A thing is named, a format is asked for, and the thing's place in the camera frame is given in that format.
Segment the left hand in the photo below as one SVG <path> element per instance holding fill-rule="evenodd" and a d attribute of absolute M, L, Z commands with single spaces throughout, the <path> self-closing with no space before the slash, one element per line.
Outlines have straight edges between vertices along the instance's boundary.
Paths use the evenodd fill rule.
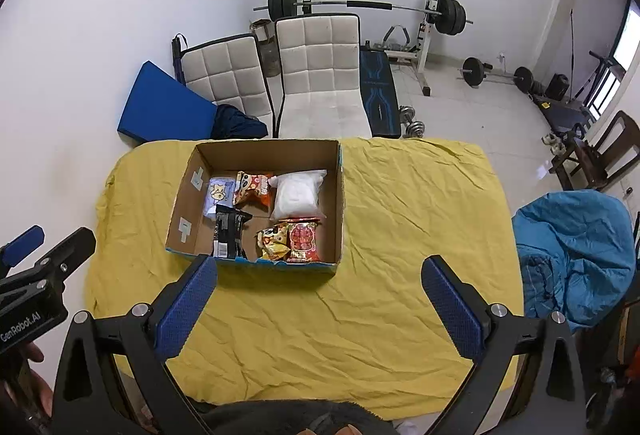
<path fill-rule="evenodd" d="M 15 407 L 34 408 L 43 418 L 52 417 L 53 392 L 47 381 L 30 363 L 42 363 L 42 350 L 34 343 L 24 344 L 1 357 L 1 397 Z"/>

